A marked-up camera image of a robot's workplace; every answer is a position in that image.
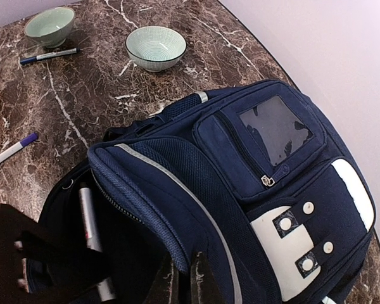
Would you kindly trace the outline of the navy blue student backpack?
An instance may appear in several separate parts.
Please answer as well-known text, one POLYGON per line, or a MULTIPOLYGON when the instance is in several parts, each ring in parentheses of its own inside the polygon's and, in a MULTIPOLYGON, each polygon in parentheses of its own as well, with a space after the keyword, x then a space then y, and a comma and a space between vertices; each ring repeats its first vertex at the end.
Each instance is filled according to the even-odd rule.
POLYGON ((146 303, 165 255, 191 302, 208 259, 225 303, 343 303, 364 265, 374 201, 332 123, 278 80, 196 92, 112 128, 53 187, 39 225, 86 245, 92 191, 118 303, 146 303))

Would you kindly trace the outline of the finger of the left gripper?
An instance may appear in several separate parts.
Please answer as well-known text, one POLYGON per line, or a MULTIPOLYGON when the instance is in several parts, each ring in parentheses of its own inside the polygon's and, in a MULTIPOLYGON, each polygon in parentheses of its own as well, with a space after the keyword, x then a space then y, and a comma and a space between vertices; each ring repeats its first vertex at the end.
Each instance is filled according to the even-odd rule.
POLYGON ((111 276, 107 257, 84 244, 50 234, 22 232, 22 252, 31 291, 55 286, 95 286, 111 276))

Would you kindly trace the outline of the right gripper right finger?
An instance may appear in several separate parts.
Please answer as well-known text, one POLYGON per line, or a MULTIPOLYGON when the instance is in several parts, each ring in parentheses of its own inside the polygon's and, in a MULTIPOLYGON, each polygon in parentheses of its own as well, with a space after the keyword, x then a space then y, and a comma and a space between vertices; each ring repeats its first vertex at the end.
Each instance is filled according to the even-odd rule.
POLYGON ((193 256, 190 281, 191 303, 225 303, 208 259, 201 251, 193 256))

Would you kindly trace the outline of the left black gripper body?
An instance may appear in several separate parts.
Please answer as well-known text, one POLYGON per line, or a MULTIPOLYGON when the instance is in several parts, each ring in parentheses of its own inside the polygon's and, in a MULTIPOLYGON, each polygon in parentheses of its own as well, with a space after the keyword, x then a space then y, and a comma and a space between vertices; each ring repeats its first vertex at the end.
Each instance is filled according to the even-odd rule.
POLYGON ((48 231, 22 212, 0 204, 0 303, 46 303, 46 292, 28 293, 23 277, 24 258, 40 259, 51 239, 48 231))

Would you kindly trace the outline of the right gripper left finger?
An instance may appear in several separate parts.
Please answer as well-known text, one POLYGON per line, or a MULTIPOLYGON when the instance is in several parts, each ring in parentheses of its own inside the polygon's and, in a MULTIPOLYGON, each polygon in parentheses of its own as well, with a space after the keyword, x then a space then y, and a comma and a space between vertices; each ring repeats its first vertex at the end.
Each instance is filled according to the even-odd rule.
POLYGON ((165 255, 147 295, 149 304, 179 303, 179 271, 170 255, 165 255))

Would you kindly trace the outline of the black white marker front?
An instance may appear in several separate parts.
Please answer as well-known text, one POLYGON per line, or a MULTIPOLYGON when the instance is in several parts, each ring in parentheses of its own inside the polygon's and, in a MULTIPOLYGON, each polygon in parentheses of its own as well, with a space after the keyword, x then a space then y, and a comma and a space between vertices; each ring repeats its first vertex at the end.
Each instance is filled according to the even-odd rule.
MULTIPOLYGON (((92 191, 85 183, 80 184, 79 201, 85 230, 86 245, 91 250, 102 252, 103 250, 96 223, 92 191)), ((111 277, 107 277, 98 283, 97 289, 102 302, 115 300, 117 298, 111 277)))

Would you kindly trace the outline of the blue marker pen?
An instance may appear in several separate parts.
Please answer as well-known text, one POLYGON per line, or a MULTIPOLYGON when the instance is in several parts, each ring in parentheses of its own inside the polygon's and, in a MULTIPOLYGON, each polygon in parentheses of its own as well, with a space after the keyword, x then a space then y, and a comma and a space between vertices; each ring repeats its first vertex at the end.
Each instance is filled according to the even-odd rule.
POLYGON ((31 133, 27 137, 23 138, 21 141, 14 143, 14 145, 10 146, 8 149, 4 150, 0 153, 0 164, 6 161, 8 158, 12 157, 23 148, 33 143, 38 139, 38 135, 36 133, 31 133))

